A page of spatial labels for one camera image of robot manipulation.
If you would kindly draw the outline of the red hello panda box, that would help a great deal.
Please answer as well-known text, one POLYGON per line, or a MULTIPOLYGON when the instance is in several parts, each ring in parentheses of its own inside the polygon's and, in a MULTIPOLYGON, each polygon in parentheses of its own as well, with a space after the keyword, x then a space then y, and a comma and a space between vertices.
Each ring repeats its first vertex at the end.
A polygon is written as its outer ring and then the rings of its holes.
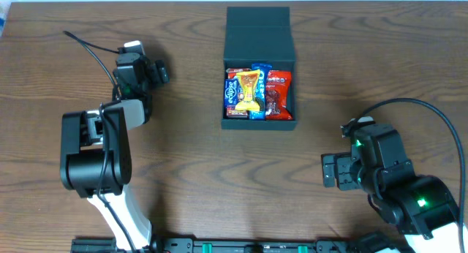
MULTIPOLYGON (((236 74, 238 72, 247 72, 247 71, 249 71, 249 68, 229 68, 226 70, 227 72, 226 79, 237 79, 236 74)), ((239 84, 238 101, 242 100, 243 97, 244 97, 243 92, 239 84)), ((247 110, 236 110, 235 106, 225 107, 225 110, 226 110, 226 116, 228 118, 248 118, 249 117, 247 110)))

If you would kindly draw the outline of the blue eclipse mint box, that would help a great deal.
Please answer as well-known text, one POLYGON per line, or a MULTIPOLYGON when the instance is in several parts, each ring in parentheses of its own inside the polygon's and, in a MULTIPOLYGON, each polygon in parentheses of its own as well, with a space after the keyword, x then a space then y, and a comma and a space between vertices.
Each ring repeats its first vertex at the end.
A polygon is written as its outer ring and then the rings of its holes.
POLYGON ((237 79, 224 81, 224 106, 232 107, 238 104, 239 83, 237 79))

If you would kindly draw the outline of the yellow peanut butter snack packet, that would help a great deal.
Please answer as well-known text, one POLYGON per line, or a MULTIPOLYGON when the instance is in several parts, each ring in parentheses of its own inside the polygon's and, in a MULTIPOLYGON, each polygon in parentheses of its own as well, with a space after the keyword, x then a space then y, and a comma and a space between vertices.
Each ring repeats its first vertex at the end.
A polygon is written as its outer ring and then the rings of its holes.
POLYGON ((260 111, 260 105, 255 99, 255 92, 260 77, 260 70, 257 69, 248 72, 238 72, 236 77, 241 86, 244 97, 237 103, 235 109, 260 111))

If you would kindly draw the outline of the red hacks sweets bag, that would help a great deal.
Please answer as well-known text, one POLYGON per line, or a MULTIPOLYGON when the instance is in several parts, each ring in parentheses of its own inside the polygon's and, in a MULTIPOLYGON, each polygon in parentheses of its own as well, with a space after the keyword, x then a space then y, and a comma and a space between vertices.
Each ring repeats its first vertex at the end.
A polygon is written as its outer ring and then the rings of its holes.
POLYGON ((265 89, 265 118, 267 120, 292 120, 287 110, 287 96, 292 81, 288 71, 271 70, 265 89))

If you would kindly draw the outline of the blue oreo cookie pack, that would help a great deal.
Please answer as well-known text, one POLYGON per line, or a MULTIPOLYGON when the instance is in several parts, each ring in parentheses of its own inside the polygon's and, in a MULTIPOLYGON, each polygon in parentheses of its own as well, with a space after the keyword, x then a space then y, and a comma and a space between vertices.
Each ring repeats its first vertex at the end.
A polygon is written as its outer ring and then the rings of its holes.
POLYGON ((259 70, 260 75, 255 90, 255 101, 259 104, 259 111, 249 111, 250 120, 265 120, 265 85, 268 73, 271 71, 272 66, 266 63, 253 63, 252 70, 259 70))

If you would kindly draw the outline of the dark green box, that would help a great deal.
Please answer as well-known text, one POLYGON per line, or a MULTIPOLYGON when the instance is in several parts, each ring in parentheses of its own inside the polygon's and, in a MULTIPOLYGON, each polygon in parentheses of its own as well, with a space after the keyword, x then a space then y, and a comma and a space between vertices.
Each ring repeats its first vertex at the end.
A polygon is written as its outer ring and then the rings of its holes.
MULTIPOLYGON (((253 63, 270 64, 274 70, 295 77, 295 46, 289 7, 228 7, 224 42, 224 68, 245 68, 253 63)), ((289 121, 229 118, 222 111, 223 129, 293 131, 298 123, 295 83, 287 92, 289 121)))

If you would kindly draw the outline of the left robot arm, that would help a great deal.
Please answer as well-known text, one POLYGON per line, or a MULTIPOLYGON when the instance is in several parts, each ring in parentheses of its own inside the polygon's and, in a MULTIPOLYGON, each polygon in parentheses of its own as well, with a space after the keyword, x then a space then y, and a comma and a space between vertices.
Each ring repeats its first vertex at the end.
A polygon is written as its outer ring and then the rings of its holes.
POLYGON ((112 246, 87 242, 87 252, 149 252, 152 225, 130 189, 132 158, 128 131, 146 124, 152 90, 170 78, 163 60, 144 53, 121 52, 109 73, 111 101, 94 110, 65 113, 61 124, 60 178, 94 205, 115 236, 112 246))

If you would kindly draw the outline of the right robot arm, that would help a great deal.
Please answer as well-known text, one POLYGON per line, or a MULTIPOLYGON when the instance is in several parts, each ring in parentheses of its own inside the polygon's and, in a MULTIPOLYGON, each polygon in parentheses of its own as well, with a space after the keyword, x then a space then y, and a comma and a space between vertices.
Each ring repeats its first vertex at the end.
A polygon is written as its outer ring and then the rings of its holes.
POLYGON ((347 252, 465 252, 467 228, 460 209, 439 178, 415 173, 400 134, 389 124, 359 124, 350 134, 350 151, 323 154, 326 187, 361 189, 369 205, 403 235, 399 246, 380 232, 348 243, 347 252))

